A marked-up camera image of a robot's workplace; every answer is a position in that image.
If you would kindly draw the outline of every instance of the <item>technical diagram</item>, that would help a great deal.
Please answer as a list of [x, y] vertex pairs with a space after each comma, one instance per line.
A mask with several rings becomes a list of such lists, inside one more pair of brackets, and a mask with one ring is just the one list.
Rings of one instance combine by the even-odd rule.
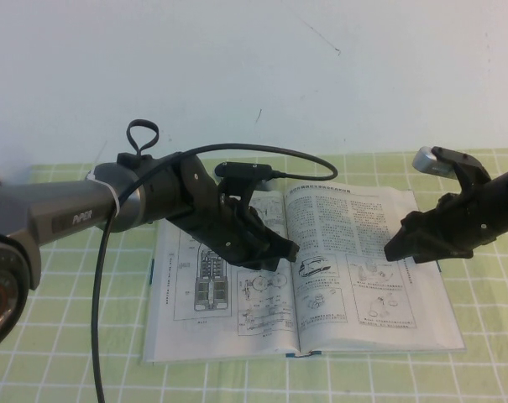
[[232, 316], [233, 267], [182, 231], [177, 256], [169, 272], [171, 284], [175, 283], [174, 320]]
[[372, 259], [366, 260], [365, 267], [360, 266], [359, 268], [360, 281], [372, 281], [377, 284], [389, 281], [394, 273], [388, 271], [386, 267], [390, 268], [390, 265], [378, 265]]
[[348, 255], [347, 263], [353, 285], [374, 285], [385, 290], [401, 290], [403, 287], [403, 279], [396, 262]]
[[296, 329], [291, 282], [283, 273], [237, 273], [238, 335]]
[[312, 289], [296, 298], [300, 330], [321, 323], [346, 322], [341, 288]]
[[276, 329], [292, 330], [295, 327], [292, 310], [288, 306], [249, 308], [239, 314], [238, 334], [248, 336]]
[[369, 315], [371, 317], [387, 317], [390, 315], [390, 308], [398, 305], [399, 302], [397, 302], [391, 292], [389, 292], [384, 296], [378, 296], [371, 302], [369, 306]]
[[271, 277], [258, 275], [253, 280], [244, 281], [244, 287], [242, 289], [242, 292], [246, 296], [246, 299], [249, 300], [252, 290], [263, 292], [270, 287], [281, 288], [286, 284], [287, 284], [287, 276], [281, 273], [276, 273]]
[[198, 249], [194, 309], [228, 309], [228, 264], [205, 245]]
[[315, 255], [301, 261], [298, 274], [301, 277], [310, 277], [317, 273], [338, 275], [336, 257], [333, 254]]
[[311, 298], [309, 302], [307, 302], [307, 307], [310, 309], [319, 309], [323, 305], [324, 305], [324, 296], [322, 296], [322, 294], [317, 294], [313, 296], [313, 298]]
[[326, 260], [323, 256], [316, 256], [314, 258], [303, 260], [298, 273], [302, 277], [309, 277], [310, 275], [314, 275], [320, 271], [328, 270], [330, 267], [330, 263], [328, 263], [328, 260]]

